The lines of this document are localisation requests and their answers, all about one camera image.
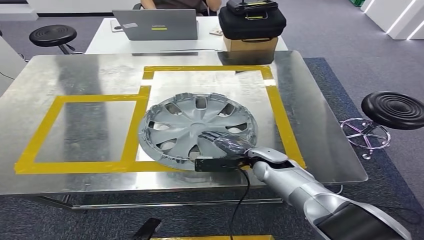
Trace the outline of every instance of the robotic arm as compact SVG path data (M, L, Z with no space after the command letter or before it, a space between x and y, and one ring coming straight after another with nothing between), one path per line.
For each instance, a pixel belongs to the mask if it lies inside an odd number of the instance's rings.
M197 158L198 172L232 171L250 166L253 174L302 213L322 240L411 240L399 222L379 208L337 195L285 154L253 147L244 139L215 131L200 138L227 153L225 159Z

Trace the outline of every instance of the black bag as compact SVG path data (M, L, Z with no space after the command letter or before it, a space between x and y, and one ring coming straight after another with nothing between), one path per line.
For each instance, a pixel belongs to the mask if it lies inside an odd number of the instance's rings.
M286 27L286 18L279 9L235 15L224 6L218 18L222 33L231 40L272 39L280 36Z

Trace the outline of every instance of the light strip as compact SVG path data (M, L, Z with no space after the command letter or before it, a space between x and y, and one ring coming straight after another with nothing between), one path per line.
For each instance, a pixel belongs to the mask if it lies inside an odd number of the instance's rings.
M410 40L420 29L421 27L423 27L424 25L424 21L422 21L418 27L415 28L415 30L411 33L411 35L408 36L408 38L406 40Z
M370 10L370 8L371 8L371 5L373 5L373 3L375 2L376 0L371 0L371 2L368 4L368 6L366 7L366 9L365 9L365 11L363 11L363 13L364 14L366 14L367 12L368 12L368 10Z
M409 5L405 8L405 10L403 10L403 12L399 15L399 17L396 19L396 21L394 21L394 23L391 25L391 27L385 32L386 34L389 34L390 31L396 26L396 24L398 24L398 22L404 17L404 15L408 12L408 10L412 7L412 5L414 5L414 3L417 0L412 0Z

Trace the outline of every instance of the laptop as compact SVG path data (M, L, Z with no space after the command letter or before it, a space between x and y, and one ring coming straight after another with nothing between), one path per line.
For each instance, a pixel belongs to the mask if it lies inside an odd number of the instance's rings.
M195 9L112 10L131 41L197 40Z

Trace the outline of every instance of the silver hubcap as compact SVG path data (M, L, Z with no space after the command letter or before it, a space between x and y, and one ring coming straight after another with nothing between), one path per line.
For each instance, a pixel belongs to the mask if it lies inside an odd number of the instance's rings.
M232 133L256 144L258 126L239 103L218 93L180 93L152 106L138 127L142 149L171 168L194 170L198 156L226 154L206 139L203 131Z

